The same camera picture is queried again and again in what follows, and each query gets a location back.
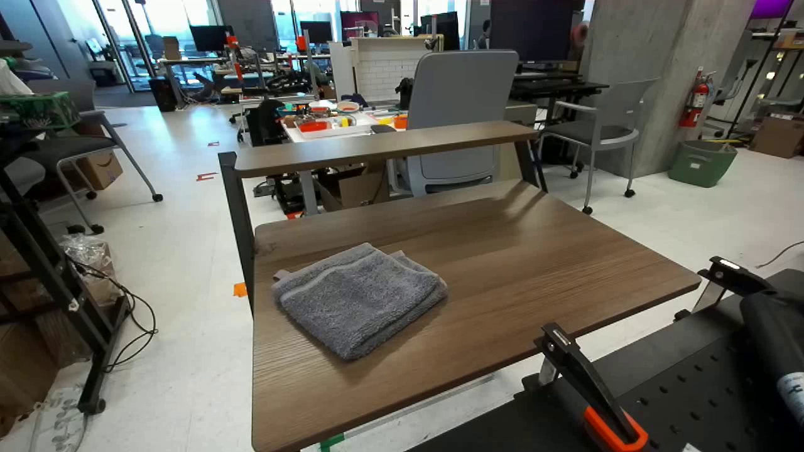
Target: green bin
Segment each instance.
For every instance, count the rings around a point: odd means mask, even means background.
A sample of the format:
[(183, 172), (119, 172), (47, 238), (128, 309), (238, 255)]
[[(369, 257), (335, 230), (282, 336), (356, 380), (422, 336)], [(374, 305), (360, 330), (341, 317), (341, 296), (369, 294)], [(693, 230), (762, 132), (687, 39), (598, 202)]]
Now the green bin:
[(717, 187), (728, 172), (736, 150), (724, 143), (684, 140), (669, 172), (674, 182), (693, 187)]

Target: wire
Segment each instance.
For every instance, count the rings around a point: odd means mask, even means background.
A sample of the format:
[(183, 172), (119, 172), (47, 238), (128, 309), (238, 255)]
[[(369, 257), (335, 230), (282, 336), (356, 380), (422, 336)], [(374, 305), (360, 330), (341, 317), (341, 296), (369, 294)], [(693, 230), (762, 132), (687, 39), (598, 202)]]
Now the wire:
[(802, 246), (804, 242), (788, 245), (785, 246), (773, 258), (768, 258), (767, 265), (760, 265), (757, 270), (771, 267), (773, 261), (778, 261), (787, 252)]
[[(130, 325), (142, 333), (139, 336), (134, 336), (130, 343), (125, 343), (121, 346), (121, 351), (111, 359), (111, 365), (105, 368), (105, 371), (116, 371), (121, 365), (135, 359), (139, 355), (144, 355), (149, 349), (149, 344), (155, 336), (155, 309), (139, 294), (134, 294), (128, 286), (123, 286), (121, 282), (116, 282), (114, 276), (104, 275), (100, 270), (93, 270), (88, 265), (81, 265), (79, 258), (67, 257), (67, 261), (74, 261), (79, 267), (81, 275), (86, 276), (95, 276), (95, 279), (105, 279), (111, 282), (119, 292), (123, 292), (123, 300), (128, 305), (128, 315), (125, 319), (130, 319)], [(150, 326), (144, 326), (144, 321), (135, 317), (139, 305), (149, 309), (150, 317)]]

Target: white floor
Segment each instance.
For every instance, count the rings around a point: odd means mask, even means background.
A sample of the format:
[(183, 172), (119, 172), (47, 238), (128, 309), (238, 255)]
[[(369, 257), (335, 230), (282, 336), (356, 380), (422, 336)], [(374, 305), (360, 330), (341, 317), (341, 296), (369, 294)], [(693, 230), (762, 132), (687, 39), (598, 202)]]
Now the white floor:
[[(155, 108), (111, 110), (121, 135), (139, 155), (167, 202), (125, 169), (98, 202), (88, 203), (105, 226), (119, 279), (159, 312), (159, 336), (147, 355), (108, 376), (108, 410), (93, 417), (84, 452), (241, 452), (252, 429), (252, 317), (247, 300), (232, 286), (241, 282), (222, 179), (197, 182), (217, 172), (217, 154), (236, 148), (228, 110), (185, 108), (162, 117)], [(559, 198), (580, 206), (582, 184), (561, 169), (549, 174)], [(709, 257), (728, 257), (747, 267), (771, 258), (804, 238), (804, 158), (782, 160), (738, 154), (717, 188), (693, 188), (664, 174), (639, 179), (639, 196), (620, 196), (623, 179), (598, 174), (596, 220), (665, 255), (704, 270)], [(253, 203), (253, 225), (282, 221), (271, 202)], [(61, 206), (47, 220), (71, 220)], [(791, 252), (776, 267), (804, 267)], [(693, 296), (669, 302), (603, 333), (582, 336), (590, 356), (669, 325)], [(520, 389), (520, 376), (539, 371), (539, 359), (464, 385), (420, 408), (404, 410), (356, 432), (338, 451), (404, 451), (497, 408)]]

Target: office chair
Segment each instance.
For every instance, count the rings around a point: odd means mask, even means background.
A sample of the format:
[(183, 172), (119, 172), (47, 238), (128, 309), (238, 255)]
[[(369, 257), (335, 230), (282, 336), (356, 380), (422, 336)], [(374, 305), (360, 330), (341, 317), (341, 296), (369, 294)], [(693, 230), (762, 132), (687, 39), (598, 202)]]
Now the office chair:
[(100, 225), (93, 225), (86, 211), (79, 203), (75, 188), (66, 177), (66, 169), (74, 166), (75, 174), (84, 179), (86, 188), (91, 188), (88, 179), (84, 177), (84, 172), (79, 169), (79, 160), (98, 154), (98, 150), (108, 150), (108, 148), (121, 148), (125, 154), (125, 158), (130, 160), (130, 166), (135, 169), (135, 174), (144, 179), (144, 184), (150, 192), (153, 203), (162, 203), (163, 196), (153, 188), (153, 184), (149, 182), (147, 172), (139, 166), (139, 160), (130, 155), (128, 147), (123, 143), (123, 139), (119, 135), (119, 132), (111, 125), (111, 120), (105, 118), (104, 110), (95, 110), (95, 100), (93, 100), (93, 83), (91, 81), (41, 81), (41, 83), (31, 83), (31, 89), (36, 94), (57, 94), (57, 90), (67, 90), (74, 107), (79, 108), (79, 118), (75, 118), (75, 129), (88, 125), (88, 129), (98, 129), (104, 135), (79, 135), (75, 132), (57, 132), (61, 135), (51, 135), (45, 140), (37, 143), (37, 150), (25, 154), (31, 160), (37, 160), (41, 166), (45, 166), (51, 174), (57, 177), (57, 182), (66, 187), (81, 221), (93, 232), (93, 233), (104, 233)]
[(647, 90), (654, 85), (657, 81), (636, 81), (636, 83), (615, 83), (611, 89), (605, 89), (603, 94), (598, 94), (596, 99), (590, 99), (589, 107), (580, 103), (565, 103), (559, 100), (555, 107), (569, 108), (572, 113), (577, 113), (576, 120), (569, 123), (555, 123), (549, 125), (541, 139), (539, 139), (539, 158), (544, 158), (544, 147), (546, 139), (559, 139), (559, 140), (569, 140), (576, 147), (576, 163), (572, 163), (572, 179), (580, 174), (576, 169), (577, 166), (577, 148), (589, 148), (589, 182), (586, 182), (586, 198), (582, 198), (582, 213), (593, 213), (590, 209), (590, 192), (593, 192), (593, 179), (596, 179), (596, 160), (598, 154), (605, 150), (619, 150), (625, 148), (625, 174), (628, 174), (628, 187), (625, 187), (625, 198), (633, 198), (636, 192), (633, 187), (633, 143), (639, 139), (639, 129), (636, 129), (636, 113), (644, 103)]
[[(517, 63), (515, 51), (425, 56), (414, 70), (408, 129), (503, 120)], [(390, 160), (390, 184), (394, 194), (425, 196), (492, 182), (497, 172), (495, 148), (468, 148)]]

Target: folded cloth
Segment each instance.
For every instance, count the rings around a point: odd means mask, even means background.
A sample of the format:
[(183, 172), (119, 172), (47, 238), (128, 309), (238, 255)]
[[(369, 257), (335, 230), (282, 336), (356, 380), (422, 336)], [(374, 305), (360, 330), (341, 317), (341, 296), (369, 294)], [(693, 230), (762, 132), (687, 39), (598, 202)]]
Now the folded cloth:
[(354, 361), (447, 300), (447, 284), (361, 245), (275, 284), (280, 309), (340, 359)]

